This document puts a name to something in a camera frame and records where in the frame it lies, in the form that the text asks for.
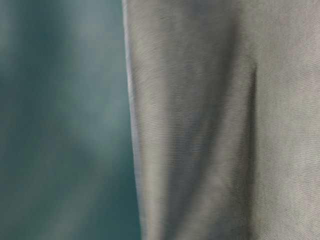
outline teal background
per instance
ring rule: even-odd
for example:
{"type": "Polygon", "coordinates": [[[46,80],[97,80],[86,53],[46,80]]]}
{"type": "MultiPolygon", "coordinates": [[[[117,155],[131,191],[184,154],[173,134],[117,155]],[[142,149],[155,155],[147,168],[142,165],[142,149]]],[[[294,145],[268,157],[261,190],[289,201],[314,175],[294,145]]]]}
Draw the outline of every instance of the teal background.
{"type": "Polygon", "coordinates": [[[138,240],[120,0],[0,0],[0,239],[138,240]]]}

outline gray curtain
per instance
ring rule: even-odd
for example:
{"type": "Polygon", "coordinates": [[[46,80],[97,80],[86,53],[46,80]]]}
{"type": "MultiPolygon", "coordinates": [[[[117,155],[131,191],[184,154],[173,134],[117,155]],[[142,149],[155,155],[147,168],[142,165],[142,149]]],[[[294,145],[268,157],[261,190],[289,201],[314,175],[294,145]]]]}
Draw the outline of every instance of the gray curtain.
{"type": "Polygon", "coordinates": [[[118,0],[0,0],[0,239],[138,240],[118,0]]]}
{"type": "Polygon", "coordinates": [[[143,239],[320,239],[320,1],[123,10],[143,239]]]}

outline gray fabric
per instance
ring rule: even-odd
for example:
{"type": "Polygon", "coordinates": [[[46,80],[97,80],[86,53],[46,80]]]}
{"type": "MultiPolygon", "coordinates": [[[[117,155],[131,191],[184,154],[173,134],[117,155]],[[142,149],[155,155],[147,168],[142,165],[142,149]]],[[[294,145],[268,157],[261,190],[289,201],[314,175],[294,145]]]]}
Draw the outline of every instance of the gray fabric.
{"type": "Polygon", "coordinates": [[[123,10],[143,238],[320,239],[320,1],[123,10]]]}

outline teal wall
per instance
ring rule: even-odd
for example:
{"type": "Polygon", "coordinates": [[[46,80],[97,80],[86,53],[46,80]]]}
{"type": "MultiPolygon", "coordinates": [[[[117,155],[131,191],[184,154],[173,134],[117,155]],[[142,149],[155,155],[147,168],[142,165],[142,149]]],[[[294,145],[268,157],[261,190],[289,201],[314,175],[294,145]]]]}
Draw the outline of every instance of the teal wall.
{"type": "Polygon", "coordinates": [[[0,1],[0,239],[141,238],[122,17],[0,1]]]}

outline blurred background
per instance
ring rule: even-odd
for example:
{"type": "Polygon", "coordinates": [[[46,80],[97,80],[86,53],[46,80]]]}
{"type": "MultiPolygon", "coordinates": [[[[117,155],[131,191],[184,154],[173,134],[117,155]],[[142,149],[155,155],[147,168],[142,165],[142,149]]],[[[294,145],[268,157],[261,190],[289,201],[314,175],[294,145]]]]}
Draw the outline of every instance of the blurred background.
{"type": "Polygon", "coordinates": [[[120,0],[0,0],[0,239],[138,240],[120,0]]]}

